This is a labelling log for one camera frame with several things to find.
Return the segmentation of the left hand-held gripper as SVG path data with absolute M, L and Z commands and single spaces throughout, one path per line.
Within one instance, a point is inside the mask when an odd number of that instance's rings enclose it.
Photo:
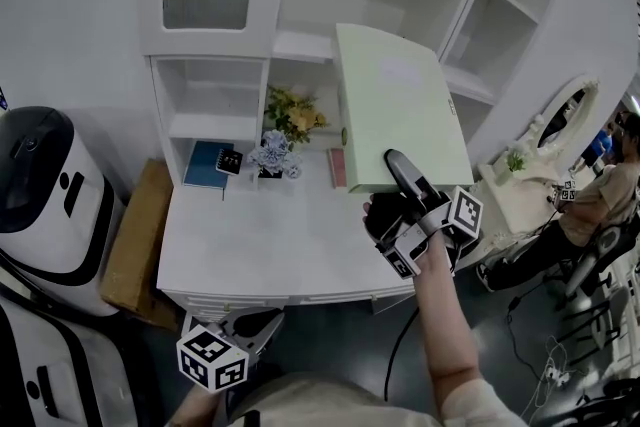
M 284 317 L 278 308 L 247 308 L 222 323 L 194 327 L 176 344 L 179 371 L 212 394 L 246 382 L 251 363 L 269 347 Z

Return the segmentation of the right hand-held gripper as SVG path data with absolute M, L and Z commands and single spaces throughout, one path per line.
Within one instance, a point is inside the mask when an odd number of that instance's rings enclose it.
M 387 244 L 377 244 L 377 250 L 401 278 L 416 277 L 420 273 L 418 258 L 428 249 L 429 239 L 440 232 L 450 271 L 454 272 L 459 259 L 478 243 L 483 204 L 459 186 L 452 195 L 438 192 L 398 150 L 387 150 L 384 161 L 400 192 L 409 200 L 414 221 Z

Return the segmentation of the light green folder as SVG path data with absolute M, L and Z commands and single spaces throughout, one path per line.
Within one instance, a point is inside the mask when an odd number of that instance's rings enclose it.
M 456 108 L 431 49 L 348 23 L 337 24 L 333 48 L 349 192 L 395 189 L 384 160 L 389 149 L 436 187 L 473 184 Z

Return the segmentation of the white shelf cabinet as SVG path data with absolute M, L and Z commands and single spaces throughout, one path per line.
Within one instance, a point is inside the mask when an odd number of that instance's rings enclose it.
M 273 86 L 315 96 L 340 141 L 333 35 L 339 23 L 430 48 L 466 138 L 504 94 L 552 0 L 137 0 L 156 119 L 170 176 L 182 185 L 199 141 L 251 150 L 266 128 Z

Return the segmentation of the person's right forearm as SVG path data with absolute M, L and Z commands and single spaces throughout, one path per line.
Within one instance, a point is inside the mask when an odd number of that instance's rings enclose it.
M 427 368 L 437 407 L 442 408 L 453 391 L 481 377 L 478 351 L 457 296 L 441 233 L 429 239 L 418 267 L 414 288 Z

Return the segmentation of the person's left forearm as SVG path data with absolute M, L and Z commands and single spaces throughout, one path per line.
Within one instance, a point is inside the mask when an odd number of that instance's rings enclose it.
M 194 385 L 165 427 L 213 427 L 221 398 L 221 393 Z

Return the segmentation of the white desk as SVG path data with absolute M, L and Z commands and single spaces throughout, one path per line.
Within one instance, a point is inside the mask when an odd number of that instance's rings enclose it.
M 249 306 L 378 302 L 407 296 L 362 223 L 366 196 L 332 183 L 326 151 L 296 180 L 239 178 L 225 190 L 175 188 L 157 286 L 203 320 Z

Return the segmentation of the person's right hand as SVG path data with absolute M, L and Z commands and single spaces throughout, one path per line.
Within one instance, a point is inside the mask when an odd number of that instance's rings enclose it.
M 410 201 L 401 193 L 374 193 L 366 207 L 364 225 L 376 244 L 387 244 L 413 224 Z

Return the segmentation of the pink notebook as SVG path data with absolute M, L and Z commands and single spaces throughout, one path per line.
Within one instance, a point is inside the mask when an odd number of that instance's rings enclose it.
M 333 187 L 345 188 L 347 178 L 344 151 L 341 148 L 329 149 L 328 160 Z

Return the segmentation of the white vanity table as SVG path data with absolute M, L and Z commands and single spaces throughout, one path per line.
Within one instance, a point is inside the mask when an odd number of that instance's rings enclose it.
M 480 180 L 472 193 L 484 205 L 481 239 L 467 262 L 474 265 L 509 254 L 535 237 L 537 229 L 555 213 L 547 198 L 560 181 L 554 167 L 533 160 L 511 173 L 500 160 L 478 166 Z

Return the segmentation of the yellow flower bouquet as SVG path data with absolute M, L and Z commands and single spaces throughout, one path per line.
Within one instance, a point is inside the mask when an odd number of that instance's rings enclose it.
M 312 130 L 330 126 L 326 116 L 316 109 L 315 102 L 314 96 L 269 85 L 264 114 L 268 125 L 282 132 L 290 143 L 309 143 Z

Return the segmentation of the blue flower bouquet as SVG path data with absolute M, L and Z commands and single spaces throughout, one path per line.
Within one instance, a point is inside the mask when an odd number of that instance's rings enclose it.
M 262 136 L 261 143 L 248 155 L 247 163 L 270 172 L 281 171 L 282 177 L 297 179 L 302 173 L 301 157 L 292 150 L 287 136 L 279 130 L 269 130 Z

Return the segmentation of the brown cardboard box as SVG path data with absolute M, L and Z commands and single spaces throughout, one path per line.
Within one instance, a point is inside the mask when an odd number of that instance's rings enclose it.
M 148 160 L 125 209 L 101 280 L 101 298 L 139 320 L 173 332 L 179 309 L 157 288 L 173 192 L 165 162 Z

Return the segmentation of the black spiral notepad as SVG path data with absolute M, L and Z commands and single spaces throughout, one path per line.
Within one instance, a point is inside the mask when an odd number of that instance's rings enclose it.
M 243 154 L 232 148 L 222 148 L 219 150 L 215 169 L 227 175 L 238 175 L 241 171 Z

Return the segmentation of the blue notebook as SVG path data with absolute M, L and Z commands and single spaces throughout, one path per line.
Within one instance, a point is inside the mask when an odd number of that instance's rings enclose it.
M 186 167 L 183 184 L 224 190 L 228 174 L 219 171 L 216 165 L 220 151 L 225 149 L 233 150 L 234 145 L 226 142 L 196 141 Z

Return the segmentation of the oval vanity mirror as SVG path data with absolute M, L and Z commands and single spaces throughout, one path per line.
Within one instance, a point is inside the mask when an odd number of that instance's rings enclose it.
M 534 118 L 531 145 L 539 155 L 560 152 L 582 128 L 599 93 L 599 78 L 582 74 L 568 81 Z

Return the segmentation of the white black robot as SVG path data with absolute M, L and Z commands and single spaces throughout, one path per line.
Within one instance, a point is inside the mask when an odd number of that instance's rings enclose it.
M 126 348 L 0 284 L 0 427 L 151 427 Z
M 54 300 L 116 314 L 100 285 L 124 204 L 72 120 L 44 106 L 0 116 L 0 261 Z

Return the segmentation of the black office chair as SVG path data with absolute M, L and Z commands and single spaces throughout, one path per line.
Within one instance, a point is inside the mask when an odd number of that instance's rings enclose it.
M 617 258 L 634 248 L 639 234 L 638 213 L 623 224 L 612 225 L 598 232 L 571 275 L 564 296 L 572 300 L 578 289 L 591 296 L 599 286 L 600 274 Z

